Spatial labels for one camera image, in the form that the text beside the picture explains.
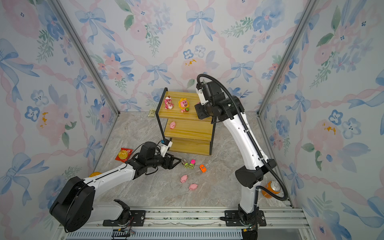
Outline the pink bear yellow flower figure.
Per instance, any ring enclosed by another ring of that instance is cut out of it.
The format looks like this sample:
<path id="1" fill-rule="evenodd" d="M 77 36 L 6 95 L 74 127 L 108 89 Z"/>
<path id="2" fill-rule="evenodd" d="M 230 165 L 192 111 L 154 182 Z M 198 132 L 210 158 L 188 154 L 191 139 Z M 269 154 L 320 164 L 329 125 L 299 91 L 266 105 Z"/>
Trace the pink bear yellow flower figure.
<path id="1" fill-rule="evenodd" d="M 187 98 L 181 98 L 178 102 L 179 108 L 181 109 L 181 113 L 186 113 L 190 111 L 189 101 Z"/>

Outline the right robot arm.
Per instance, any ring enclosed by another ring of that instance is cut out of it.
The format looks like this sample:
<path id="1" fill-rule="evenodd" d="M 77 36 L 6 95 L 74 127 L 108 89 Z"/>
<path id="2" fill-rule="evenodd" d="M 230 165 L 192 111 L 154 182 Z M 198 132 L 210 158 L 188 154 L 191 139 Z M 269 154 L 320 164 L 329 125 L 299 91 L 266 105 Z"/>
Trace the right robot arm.
<path id="1" fill-rule="evenodd" d="M 212 118 L 212 123 L 222 122 L 229 130 L 244 160 L 244 166 L 236 170 L 235 175 L 241 184 L 241 200 L 236 217 L 225 217 L 225 221 L 252 226 L 257 223 L 258 196 L 261 181 L 269 172 L 261 158 L 270 168 L 276 161 L 268 157 L 260 149 L 258 143 L 253 144 L 255 136 L 248 124 L 247 116 L 241 101 L 236 96 L 225 96 L 224 90 L 215 82 L 196 85 L 200 102 L 195 105 L 199 119 Z"/>

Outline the pink pig toy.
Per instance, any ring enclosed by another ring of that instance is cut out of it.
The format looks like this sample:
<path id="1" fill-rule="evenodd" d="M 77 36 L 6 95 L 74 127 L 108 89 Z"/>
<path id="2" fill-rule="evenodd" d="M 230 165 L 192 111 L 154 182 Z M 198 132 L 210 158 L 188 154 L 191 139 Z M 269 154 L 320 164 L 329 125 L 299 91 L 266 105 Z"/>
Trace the pink pig toy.
<path id="1" fill-rule="evenodd" d="M 190 186 L 189 186 L 189 190 L 191 190 L 191 191 L 194 191 L 194 190 L 196 190 L 198 188 L 198 185 L 197 184 L 191 184 Z"/>
<path id="2" fill-rule="evenodd" d="M 181 177 L 180 182 L 181 183 L 185 183 L 187 180 L 188 180 L 188 176 L 184 175 L 184 176 Z"/>

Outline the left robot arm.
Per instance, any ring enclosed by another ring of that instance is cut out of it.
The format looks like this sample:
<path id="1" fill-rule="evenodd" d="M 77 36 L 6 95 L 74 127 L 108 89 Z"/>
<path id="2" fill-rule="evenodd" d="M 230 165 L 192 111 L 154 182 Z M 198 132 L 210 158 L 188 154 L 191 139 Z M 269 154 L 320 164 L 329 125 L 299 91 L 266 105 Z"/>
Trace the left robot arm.
<path id="1" fill-rule="evenodd" d="M 110 221 L 127 226 L 133 220 L 131 208 L 121 200 L 96 203 L 95 199 L 106 191 L 142 175 L 149 169 L 172 170 L 182 159 L 169 154 L 172 142 L 145 142 L 140 151 L 133 153 L 123 164 L 94 177 L 69 179 L 51 205 L 49 212 L 67 232 L 75 232 L 87 223 Z"/>

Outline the pink bear strawberry hat figure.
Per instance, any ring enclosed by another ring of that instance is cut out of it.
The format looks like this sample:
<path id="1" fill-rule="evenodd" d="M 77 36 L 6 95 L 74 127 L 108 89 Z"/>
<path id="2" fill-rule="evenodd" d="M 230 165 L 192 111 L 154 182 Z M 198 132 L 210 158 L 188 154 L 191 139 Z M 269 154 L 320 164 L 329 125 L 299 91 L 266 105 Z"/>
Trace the pink bear strawberry hat figure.
<path id="1" fill-rule="evenodd" d="M 173 109 L 174 104 L 172 102 L 171 96 L 166 96 L 164 103 L 165 103 L 165 110 L 172 110 Z"/>

